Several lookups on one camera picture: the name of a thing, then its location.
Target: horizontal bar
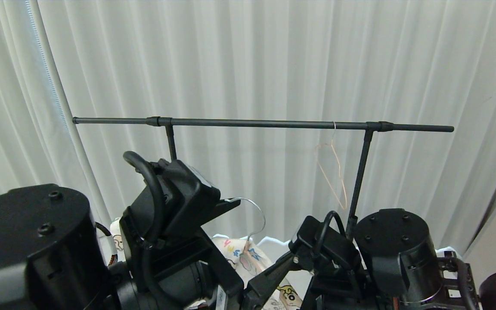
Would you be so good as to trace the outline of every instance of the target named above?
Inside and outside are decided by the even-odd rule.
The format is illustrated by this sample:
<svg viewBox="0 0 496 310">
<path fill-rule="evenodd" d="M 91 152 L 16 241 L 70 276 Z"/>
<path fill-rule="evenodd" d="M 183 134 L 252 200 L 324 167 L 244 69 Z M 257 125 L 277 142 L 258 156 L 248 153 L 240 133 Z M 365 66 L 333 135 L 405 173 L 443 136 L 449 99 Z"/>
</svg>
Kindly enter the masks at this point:
<svg viewBox="0 0 496 310">
<path fill-rule="evenodd" d="M 387 130 L 376 129 L 378 122 L 333 122 L 333 121 L 277 121 L 277 120 L 228 120 L 209 118 L 73 118 L 75 124 L 144 124 L 151 126 L 217 126 L 217 127 L 263 127 L 306 129 L 351 129 L 351 130 L 404 130 L 453 132 L 452 126 L 407 125 L 386 123 Z"/>
</svg>

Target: screw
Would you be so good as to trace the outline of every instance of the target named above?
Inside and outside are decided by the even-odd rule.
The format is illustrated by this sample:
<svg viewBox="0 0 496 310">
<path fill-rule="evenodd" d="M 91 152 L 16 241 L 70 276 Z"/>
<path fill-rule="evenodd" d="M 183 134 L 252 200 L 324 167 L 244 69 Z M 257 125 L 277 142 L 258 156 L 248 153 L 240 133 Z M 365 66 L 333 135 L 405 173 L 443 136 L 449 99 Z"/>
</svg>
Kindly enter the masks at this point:
<svg viewBox="0 0 496 310">
<path fill-rule="evenodd" d="M 51 223 L 45 223 L 37 229 L 37 233 L 39 233 L 41 236 L 47 236 L 49 234 L 52 234 L 54 231 L 55 226 L 53 226 Z"/>
<path fill-rule="evenodd" d="M 53 201 L 59 200 L 62 198 L 62 193 L 55 190 L 49 193 L 49 198 Z"/>
</svg>

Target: cartoon print fabric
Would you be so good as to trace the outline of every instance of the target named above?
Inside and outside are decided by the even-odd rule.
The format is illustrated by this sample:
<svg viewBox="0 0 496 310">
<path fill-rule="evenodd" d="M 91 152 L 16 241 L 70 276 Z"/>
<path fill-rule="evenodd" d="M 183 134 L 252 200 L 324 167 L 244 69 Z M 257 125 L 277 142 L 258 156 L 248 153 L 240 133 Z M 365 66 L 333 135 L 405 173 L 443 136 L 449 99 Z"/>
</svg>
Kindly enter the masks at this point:
<svg viewBox="0 0 496 310">
<path fill-rule="evenodd" d="M 274 263 L 252 241 L 222 237 L 215 237 L 212 241 L 242 278 L 244 288 L 250 279 Z M 288 280 L 284 279 L 263 310 L 298 310 L 300 307 L 301 298 Z"/>
</svg>

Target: curtain fold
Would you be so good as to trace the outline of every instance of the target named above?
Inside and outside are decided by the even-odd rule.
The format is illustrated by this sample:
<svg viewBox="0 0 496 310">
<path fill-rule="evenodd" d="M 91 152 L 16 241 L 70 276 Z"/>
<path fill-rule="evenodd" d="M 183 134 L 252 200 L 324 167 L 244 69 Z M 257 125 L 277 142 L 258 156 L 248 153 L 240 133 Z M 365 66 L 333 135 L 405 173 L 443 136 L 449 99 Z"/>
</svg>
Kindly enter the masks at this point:
<svg viewBox="0 0 496 310">
<path fill-rule="evenodd" d="M 122 153 L 169 158 L 164 129 L 70 117 L 159 115 L 453 125 L 375 134 L 357 212 L 419 214 L 437 248 L 464 253 L 496 194 L 496 2 L 28 4 L 32 21 L 20 25 L 23 4 L 0 2 L 1 191 L 55 180 L 86 191 L 106 218 L 120 216 L 143 188 Z M 32 27 L 35 49 L 18 37 Z M 307 214 L 328 210 L 346 222 L 316 162 L 341 195 L 332 151 L 315 151 L 332 130 L 176 126 L 175 137 L 179 159 L 222 197 L 262 207 L 267 227 L 256 238 L 287 239 Z M 363 133 L 333 137 L 350 202 Z M 205 229 L 241 237 L 260 224 L 242 205 Z"/>
</svg>

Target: black metal rod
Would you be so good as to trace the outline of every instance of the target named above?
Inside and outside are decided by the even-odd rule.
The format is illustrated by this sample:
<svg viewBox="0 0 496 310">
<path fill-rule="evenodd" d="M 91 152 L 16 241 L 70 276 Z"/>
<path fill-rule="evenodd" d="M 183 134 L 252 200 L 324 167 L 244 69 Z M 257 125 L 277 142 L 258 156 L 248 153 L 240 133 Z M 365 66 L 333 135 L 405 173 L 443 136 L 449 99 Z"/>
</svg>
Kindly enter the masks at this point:
<svg viewBox="0 0 496 310">
<path fill-rule="evenodd" d="M 359 200 L 359 194 L 361 192 L 361 185 L 363 184 L 363 175 L 365 173 L 366 159 L 369 156 L 370 142 L 372 141 L 373 133 L 374 131 L 372 130 L 365 131 L 363 148 L 361 149 L 361 159 L 359 160 L 359 169 L 357 170 L 355 186 L 353 186 L 353 196 L 352 196 L 352 203 L 350 206 L 350 215 L 348 217 L 348 222 L 346 224 L 346 237 L 350 241 L 353 240 L 353 229 L 357 224 L 357 216 L 355 216 L 355 212 L 357 210 L 357 202 Z"/>
<path fill-rule="evenodd" d="M 177 150 L 175 149 L 174 127 L 171 125 L 166 126 L 167 145 L 170 148 L 171 160 L 177 159 Z"/>
<path fill-rule="evenodd" d="M 378 125 L 378 122 L 334 122 L 334 121 L 278 121 L 278 120 L 226 120 L 209 118 L 165 118 L 165 124 L 159 124 L 158 117 L 153 118 L 73 118 L 75 124 L 145 124 L 151 126 L 218 126 L 218 127 L 264 127 L 264 128 L 306 128 L 306 129 L 350 129 L 367 130 L 371 129 L 371 124 Z M 452 126 L 437 125 L 406 125 L 392 124 L 388 130 L 404 131 L 435 131 L 453 132 Z"/>
</svg>

